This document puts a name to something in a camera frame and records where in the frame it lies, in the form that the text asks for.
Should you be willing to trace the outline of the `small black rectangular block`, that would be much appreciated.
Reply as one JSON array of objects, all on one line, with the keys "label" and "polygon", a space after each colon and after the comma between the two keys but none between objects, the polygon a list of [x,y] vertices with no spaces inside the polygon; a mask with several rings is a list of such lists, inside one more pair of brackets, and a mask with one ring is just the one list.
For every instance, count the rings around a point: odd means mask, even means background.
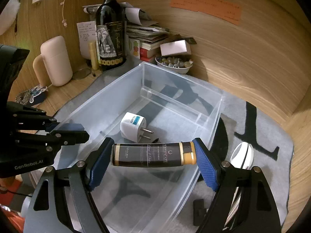
[{"label": "small black rectangular block", "polygon": [[207,213],[207,209],[204,207],[203,199],[196,199],[193,201],[193,225],[200,226]]}]

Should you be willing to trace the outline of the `white travel plug adapter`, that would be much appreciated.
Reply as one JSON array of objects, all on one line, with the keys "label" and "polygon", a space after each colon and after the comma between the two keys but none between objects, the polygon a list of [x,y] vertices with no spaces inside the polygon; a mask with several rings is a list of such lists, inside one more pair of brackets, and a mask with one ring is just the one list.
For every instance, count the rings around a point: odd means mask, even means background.
[{"label": "white travel plug adapter", "polygon": [[145,133],[153,134],[147,129],[147,121],[143,116],[126,112],[120,122],[121,136],[127,140],[138,143],[141,138],[150,139]]}]

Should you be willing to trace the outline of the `clear plastic storage bin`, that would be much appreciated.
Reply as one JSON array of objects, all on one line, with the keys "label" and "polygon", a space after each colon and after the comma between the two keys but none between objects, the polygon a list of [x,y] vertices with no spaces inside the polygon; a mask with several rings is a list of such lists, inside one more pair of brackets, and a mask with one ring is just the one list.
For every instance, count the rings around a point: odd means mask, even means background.
[{"label": "clear plastic storage bin", "polygon": [[[59,122],[84,126],[90,139],[61,150],[55,168],[71,167],[111,137],[124,143],[120,122],[127,112],[143,116],[159,143],[201,138],[210,145],[218,124],[222,91],[208,82],[158,66],[131,63],[105,72],[56,113]],[[167,232],[189,198],[199,170],[109,166],[92,192],[111,232]]]}]

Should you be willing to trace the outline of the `dark brown gold-capped bottle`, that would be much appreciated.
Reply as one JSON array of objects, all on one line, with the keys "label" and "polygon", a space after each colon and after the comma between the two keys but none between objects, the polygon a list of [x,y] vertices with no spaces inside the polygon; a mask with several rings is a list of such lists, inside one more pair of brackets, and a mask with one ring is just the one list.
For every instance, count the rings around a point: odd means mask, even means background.
[{"label": "dark brown gold-capped bottle", "polygon": [[120,167],[179,167],[195,165],[196,151],[193,142],[114,144],[111,164]]}]

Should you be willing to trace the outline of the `white handheld thermometer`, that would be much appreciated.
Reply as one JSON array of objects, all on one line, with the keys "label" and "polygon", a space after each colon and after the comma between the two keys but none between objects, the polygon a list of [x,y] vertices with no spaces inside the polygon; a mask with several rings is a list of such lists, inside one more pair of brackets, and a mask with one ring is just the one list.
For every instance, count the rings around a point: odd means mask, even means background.
[{"label": "white handheld thermometer", "polygon": [[240,169],[251,169],[254,159],[254,148],[250,143],[241,142],[230,157],[230,163]]}]

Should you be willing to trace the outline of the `beige insulated mug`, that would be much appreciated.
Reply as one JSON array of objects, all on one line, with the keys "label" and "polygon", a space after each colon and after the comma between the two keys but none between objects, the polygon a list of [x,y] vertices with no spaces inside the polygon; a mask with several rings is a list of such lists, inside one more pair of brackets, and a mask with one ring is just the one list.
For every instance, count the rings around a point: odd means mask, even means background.
[{"label": "beige insulated mug", "polygon": [[39,84],[42,87],[67,84],[73,76],[73,70],[64,37],[56,36],[45,41],[40,52],[33,61],[33,70]]}]

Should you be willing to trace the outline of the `gold lip balm tube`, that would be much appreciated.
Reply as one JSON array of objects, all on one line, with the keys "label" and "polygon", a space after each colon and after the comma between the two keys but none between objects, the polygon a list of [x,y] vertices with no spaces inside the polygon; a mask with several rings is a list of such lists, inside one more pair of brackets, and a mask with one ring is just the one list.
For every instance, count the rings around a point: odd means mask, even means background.
[{"label": "gold lip balm tube", "polygon": [[96,49],[96,41],[89,42],[89,54],[90,60],[93,70],[99,69],[98,57],[97,57],[97,49]]}]

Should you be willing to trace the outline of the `grey mat with black letters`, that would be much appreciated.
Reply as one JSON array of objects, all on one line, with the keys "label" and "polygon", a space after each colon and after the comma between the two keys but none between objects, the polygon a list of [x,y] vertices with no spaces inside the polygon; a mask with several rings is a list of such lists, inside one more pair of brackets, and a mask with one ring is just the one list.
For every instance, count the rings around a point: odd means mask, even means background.
[{"label": "grey mat with black letters", "polygon": [[[261,167],[271,187],[281,222],[288,214],[289,169],[293,157],[294,144],[290,136],[269,116],[226,91],[222,91],[220,116],[209,149],[221,159],[229,160],[241,142],[250,143],[254,148],[253,165]],[[196,194],[193,190],[182,210],[169,224],[167,232],[193,232],[191,201],[202,197],[209,203],[213,191],[200,186]]]}]

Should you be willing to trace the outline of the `traffic light sticker card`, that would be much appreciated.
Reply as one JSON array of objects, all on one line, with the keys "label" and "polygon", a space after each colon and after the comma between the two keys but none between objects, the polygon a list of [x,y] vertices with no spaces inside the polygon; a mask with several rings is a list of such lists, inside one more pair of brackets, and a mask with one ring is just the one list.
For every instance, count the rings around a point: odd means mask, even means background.
[{"label": "traffic light sticker card", "polygon": [[140,59],[140,41],[138,39],[129,38],[129,55]]}]

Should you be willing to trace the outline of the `dark wine bottle elephant label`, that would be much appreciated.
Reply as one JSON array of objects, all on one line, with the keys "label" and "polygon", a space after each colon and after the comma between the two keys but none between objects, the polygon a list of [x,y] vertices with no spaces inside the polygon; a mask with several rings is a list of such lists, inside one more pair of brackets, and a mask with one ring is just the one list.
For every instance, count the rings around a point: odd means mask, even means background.
[{"label": "dark wine bottle elephant label", "polygon": [[96,47],[102,71],[124,64],[125,23],[122,6],[117,0],[104,0],[96,11]]}]

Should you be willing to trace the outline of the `white fluffy pompom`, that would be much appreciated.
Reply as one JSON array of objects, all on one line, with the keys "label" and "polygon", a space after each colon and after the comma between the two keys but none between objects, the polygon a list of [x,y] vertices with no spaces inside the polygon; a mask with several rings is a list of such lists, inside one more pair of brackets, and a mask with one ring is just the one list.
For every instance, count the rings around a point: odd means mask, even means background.
[{"label": "white fluffy pompom", "polygon": [[0,15],[0,35],[3,35],[12,26],[20,6],[19,0],[9,0]]}]

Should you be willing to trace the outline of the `stack of books and papers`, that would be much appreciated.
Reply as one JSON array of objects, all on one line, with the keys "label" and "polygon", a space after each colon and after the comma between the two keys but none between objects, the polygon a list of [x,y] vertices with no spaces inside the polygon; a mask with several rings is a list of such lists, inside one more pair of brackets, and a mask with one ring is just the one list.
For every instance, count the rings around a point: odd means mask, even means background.
[{"label": "stack of books and papers", "polygon": [[144,10],[133,7],[127,2],[120,3],[125,18],[125,42],[129,54],[129,38],[140,41],[140,57],[143,49],[151,51],[160,47],[170,35],[168,28],[163,28],[153,21]]}]

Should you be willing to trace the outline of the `bowl of beads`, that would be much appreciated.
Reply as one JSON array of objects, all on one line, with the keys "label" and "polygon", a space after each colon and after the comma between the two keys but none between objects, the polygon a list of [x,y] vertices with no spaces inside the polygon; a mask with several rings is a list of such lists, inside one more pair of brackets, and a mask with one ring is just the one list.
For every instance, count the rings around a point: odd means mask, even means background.
[{"label": "bowl of beads", "polygon": [[159,66],[182,75],[187,74],[194,64],[192,59],[173,56],[156,56],[155,61]]}]

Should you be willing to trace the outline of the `small white cardboard box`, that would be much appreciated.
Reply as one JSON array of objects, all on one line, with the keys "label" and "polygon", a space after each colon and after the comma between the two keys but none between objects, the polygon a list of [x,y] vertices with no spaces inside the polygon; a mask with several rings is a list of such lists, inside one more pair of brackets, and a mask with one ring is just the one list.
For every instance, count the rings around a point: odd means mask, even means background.
[{"label": "small white cardboard box", "polygon": [[186,40],[180,40],[160,45],[162,56],[191,55],[191,47]]}]

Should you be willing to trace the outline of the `orange sticky note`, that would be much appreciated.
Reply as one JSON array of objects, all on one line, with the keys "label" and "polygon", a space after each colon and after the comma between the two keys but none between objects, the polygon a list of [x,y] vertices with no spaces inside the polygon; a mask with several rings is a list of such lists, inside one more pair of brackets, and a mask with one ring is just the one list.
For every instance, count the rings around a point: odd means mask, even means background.
[{"label": "orange sticky note", "polygon": [[170,6],[174,8],[202,12],[234,25],[239,25],[241,6],[227,0],[171,0]]}]

